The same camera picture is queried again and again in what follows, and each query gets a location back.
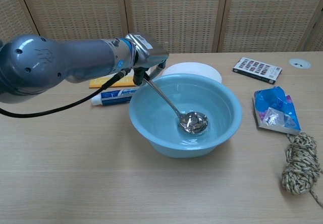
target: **toothpaste tube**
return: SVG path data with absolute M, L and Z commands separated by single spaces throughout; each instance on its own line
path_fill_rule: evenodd
M 91 99 L 92 105 L 111 105 L 127 103 L 131 100 L 132 95 L 137 89 L 122 89 L 103 92 Z

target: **table surface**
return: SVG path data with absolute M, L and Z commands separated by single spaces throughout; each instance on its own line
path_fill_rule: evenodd
M 323 162 L 323 52 L 172 54 L 168 66 L 193 61 L 215 67 L 240 99 L 243 122 L 229 141 L 203 157 L 167 158 L 134 129 L 129 104 L 86 102 L 41 118 L 0 117 L 0 223 L 322 224 L 323 210 L 309 193 L 292 196 L 281 187 L 288 140 L 256 127 L 251 99 L 272 85 L 233 73 L 241 57 L 283 68 L 276 85 L 292 96 Z M 312 67 L 294 68 L 291 58 Z M 90 92 L 88 82 L 63 82 L 2 107 L 31 113 Z M 323 200 L 323 178 L 314 190 Z

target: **wicker panel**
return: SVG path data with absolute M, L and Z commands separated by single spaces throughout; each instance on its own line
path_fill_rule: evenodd
M 130 0 L 133 28 L 168 52 L 211 52 L 219 0 Z
M 295 51 L 319 0 L 231 0 L 222 51 Z
M 53 39 L 122 36 L 118 0 L 28 1 L 43 33 Z
M 317 32 L 316 37 L 313 40 L 313 44 L 311 45 L 310 51 L 323 51 L 323 25 Z
M 306 51 L 323 51 L 323 14 L 317 22 L 317 28 L 310 34 Z
M 32 28 L 18 0 L 0 0 L 0 40 L 4 43 L 21 34 L 32 34 Z

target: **blue bowl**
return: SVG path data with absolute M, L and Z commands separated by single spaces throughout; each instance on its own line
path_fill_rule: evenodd
M 165 75 L 154 83 L 179 111 L 199 111 L 208 117 L 199 135 L 184 132 L 171 107 L 149 86 L 140 87 L 130 101 L 130 119 L 154 149 L 168 157 L 197 157 L 211 152 L 238 130 L 242 109 L 238 98 L 223 84 L 193 74 Z

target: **rope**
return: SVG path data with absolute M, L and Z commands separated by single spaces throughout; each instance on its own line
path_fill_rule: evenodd
M 316 155 L 315 139 L 303 132 L 294 138 L 287 135 L 287 138 L 290 145 L 286 150 L 287 165 L 282 173 L 284 189 L 293 195 L 310 192 L 315 201 L 323 208 L 323 203 L 319 201 L 313 191 L 313 186 L 320 173 L 323 174 Z

